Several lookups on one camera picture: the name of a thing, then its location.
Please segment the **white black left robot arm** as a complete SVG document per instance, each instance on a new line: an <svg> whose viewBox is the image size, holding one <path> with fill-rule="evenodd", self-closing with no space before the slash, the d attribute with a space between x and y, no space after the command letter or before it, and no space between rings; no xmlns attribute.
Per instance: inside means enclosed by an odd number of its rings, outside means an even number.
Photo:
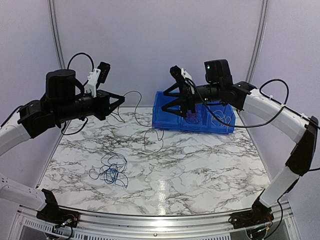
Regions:
<svg viewBox="0 0 320 240"><path fill-rule="evenodd" d="M46 74L45 94L39 100L17 107L0 126L0 153L34 139L45 131L75 119L84 123L89 116L104 121L125 97L98 90L99 78L106 73L93 69L86 85L82 85L72 69L59 69Z"/></svg>

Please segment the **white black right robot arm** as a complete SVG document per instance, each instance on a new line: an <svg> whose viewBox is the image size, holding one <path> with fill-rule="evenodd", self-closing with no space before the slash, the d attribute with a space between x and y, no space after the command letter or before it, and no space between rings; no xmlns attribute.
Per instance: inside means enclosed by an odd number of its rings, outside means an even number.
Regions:
<svg viewBox="0 0 320 240"><path fill-rule="evenodd" d="M280 103L248 82L234 83L225 59L206 61L204 66L207 83L200 86L195 85L184 68L177 65L170 68L175 84L163 94L175 99L162 106L162 111L185 118L188 111L195 113L197 104L219 102L263 119L264 123L256 127L271 124L295 143L283 170L260 194L247 214L252 224L258 224L267 216L267 209L289 191L300 177L311 171L319 121L314 116L303 116L292 110L285 102Z"/></svg>

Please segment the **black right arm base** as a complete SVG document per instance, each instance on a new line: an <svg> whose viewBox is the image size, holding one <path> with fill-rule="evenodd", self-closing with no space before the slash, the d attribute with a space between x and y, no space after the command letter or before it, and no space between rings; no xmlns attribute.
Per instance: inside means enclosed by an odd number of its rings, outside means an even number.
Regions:
<svg viewBox="0 0 320 240"><path fill-rule="evenodd" d="M274 220L271 207L266 207L260 202L258 197L249 210L234 212L230 215L228 222L234 229L252 227L264 223L270 223Z"/></svg>

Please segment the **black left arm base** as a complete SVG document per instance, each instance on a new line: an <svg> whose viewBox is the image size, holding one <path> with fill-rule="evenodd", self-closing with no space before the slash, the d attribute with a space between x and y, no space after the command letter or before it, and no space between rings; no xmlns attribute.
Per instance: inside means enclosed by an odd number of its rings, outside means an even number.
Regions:
<svg viewBox="0 0 320 240"><path fill-rule="evenodd" d="M37 211L36 217L56 225L71 220L71 223L68 223L68 225L75 228L78 225L80 213L78 211L61 208L58 205L56 197L50 190L42 189L41 191L45 196L45 206Z"/></svg>

